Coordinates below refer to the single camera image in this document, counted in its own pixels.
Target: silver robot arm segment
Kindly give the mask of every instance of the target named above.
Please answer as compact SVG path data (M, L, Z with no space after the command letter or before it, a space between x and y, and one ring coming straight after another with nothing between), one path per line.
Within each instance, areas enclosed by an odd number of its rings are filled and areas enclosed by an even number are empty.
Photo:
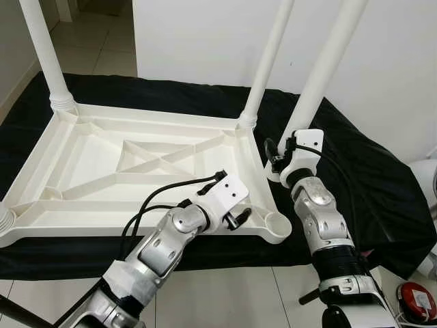
M226 176L198 192L187 207L169 210L152 235L124 261L112 263L99 287L59 327L144 327L141 311L176 268L184 248L198 234L213 233L226 223L234 230L244 223L250 209L237 218L229 211L248 194L236 176Z

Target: floor tile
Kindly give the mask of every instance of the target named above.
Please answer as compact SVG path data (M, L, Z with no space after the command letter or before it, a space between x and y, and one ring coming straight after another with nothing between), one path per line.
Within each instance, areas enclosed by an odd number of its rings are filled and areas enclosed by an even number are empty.
M0 280L0 295L8 297L13 280Z
M99 49L63 45L55 45L55 50L62 72L73 74L92 74L100 52Z
M114 18L109 31L114 36L133 36L134 22L133 19L117 17Z
M98 23L60 22L53 29L51 36L53 44L101 49L108 31L109 26Z
M134 25L132 19L114 18L103 49L135 51Z
M97 278L38 282L16 280L12 286L9 298L30 312L41 316L44 320L54 323L66 310L76 303L97 280Z
M382 291L387 301L390 303L393 311L397 313L396 290L400 284L403 284L405 282L405 280L401 277L398 277L394 273L391 273L389 270L383 268L382 266L379 267L379 270L382 278Z
M129 0L90 0L83 6L82 11L119 16L123 10L123 6L128 1Z
M153 299L142 311L139 318L145 323L146 328L155 328L156 299Z
M273 271L291 328L322 327L322 315L326 306L319 299L306 305L298 302L299 297L319 285L313 266L274 267Z
M94 75L137 76L137 61L134 53L102 50L97 61Z
M103 44L104 50L127 51L129 53L135 52L134 36L119 36L113 32L109 32L106 41Z
M99 26L110 28L113 24L113 21L117 19L117 17L103 15L103 14L95 14L93 12L81 12L74 20L74 23L79 24L90 24L91 26Z
M133 17L134 13L132 10L132 1L127 1L124 5L122 12L120 13L121 17Z
M380 268L376 267L376 268L370 270L370 273L371 273L372 277L375 279L376 283L381 288L381 286L382 286L382 277L381 277Z
M156 299L156 328L288 328L270 267L173 273Z

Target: metal bracket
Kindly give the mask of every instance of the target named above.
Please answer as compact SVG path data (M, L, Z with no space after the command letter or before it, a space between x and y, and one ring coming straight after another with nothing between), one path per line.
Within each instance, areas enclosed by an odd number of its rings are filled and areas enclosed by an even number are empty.
M222 218L247 196L249 190L237 176L231 174L217 182L205 195L195 195L190 200L212 218L205 231L211 234L220 227Z
M322 151L323 144L323 131L318 130L316 128L311 128L308 130L297 130L293 134L293 138L295 138L296 145L305 146L309 148L313 148ZM289 188L290 186L287 183L287 177L298 169L310 169L313 174L317 172L316 166L319 163L320 156L308 152L302 149L288 150L287 152L292 151L292 157L290 159L290 164L285 167L281 175L279 176L279 180L281 184L285 188Z

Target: red device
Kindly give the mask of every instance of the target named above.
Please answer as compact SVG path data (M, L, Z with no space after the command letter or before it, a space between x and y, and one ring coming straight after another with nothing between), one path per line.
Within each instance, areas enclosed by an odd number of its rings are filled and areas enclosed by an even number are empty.
M414 282L406 282L397 288L397 300L405 317L411 322L428 322L437 314L436 302L432 295L426 288Z

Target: black cloth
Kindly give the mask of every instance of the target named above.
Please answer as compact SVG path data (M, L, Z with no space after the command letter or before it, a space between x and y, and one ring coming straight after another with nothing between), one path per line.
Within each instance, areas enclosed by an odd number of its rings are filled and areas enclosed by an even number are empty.
M78 103L237 118L246 87L148 81L117 76L65 74ZM298 95L266 90L254 130L263 162L263 142L278 142ZM0 193L5 195L52 116L48 89L38 74L0 126ZM373 250L371 266L383 265L407 278L436 242L426 200L408 166L366 138L326 99L313 128L325 132L324 152L348 171L354 186L361 250ZM324 159L318 176L337 200L349 227L350 203L341 177ZM271 245L258 236L199 236L188 245L178 270L243 266L309 264L311 257L290 191L270 183L281 213L293 224L283 243ZM1 279L72 279L101 275L116 257L119 238L24 238L0 249Z

